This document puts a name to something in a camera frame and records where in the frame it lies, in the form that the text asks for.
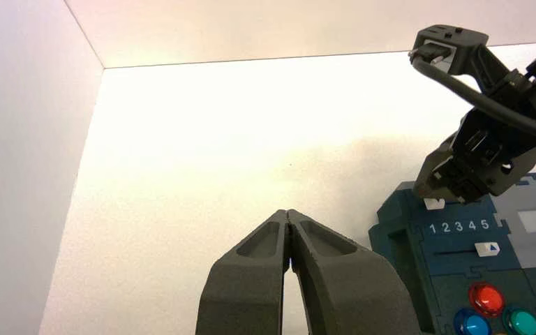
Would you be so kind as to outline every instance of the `green button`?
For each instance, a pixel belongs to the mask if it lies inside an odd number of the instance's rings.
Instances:
[[[513,329],[520,335],[536,335],[536,319],[525,311],[515,311],[510,315]]]

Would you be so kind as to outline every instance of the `gray panel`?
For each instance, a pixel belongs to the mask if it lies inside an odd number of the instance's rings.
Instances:
[[[509,239],[522,268],[536,267],[536,232],[529,232],[519,216],[520,211],[536,210],[536,180],[523,178],[528,185],[511,187],[499,197],[492,197],[498,221],[506,220]]]

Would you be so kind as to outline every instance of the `red button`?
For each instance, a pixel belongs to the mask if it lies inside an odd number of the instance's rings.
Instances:
[[[474,283],[469,290],[472,307],[484,316],[495,318],[505,307],[503,294],[488,283]]]

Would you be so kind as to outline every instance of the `round button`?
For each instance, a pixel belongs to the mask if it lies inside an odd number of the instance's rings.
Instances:
[[[474,283],[469,289],[469,298],[472,307],[480,314],[495,318],[502,313],[505,307],[503,294],[488,283]]]
[[[536,319],[527,311],[512,312],[510,323],[517,335],[536,335]]]
[[[488,320],[469,308],[464,308],[457,312],[453,319],[453,326],[458,335],[492,334]]]

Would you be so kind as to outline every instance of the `control panel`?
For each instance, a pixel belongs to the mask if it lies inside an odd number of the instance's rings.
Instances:
[[[369,230],[423,334],[536,334],[536,174],[499,197],[429,210],[402,183]]]

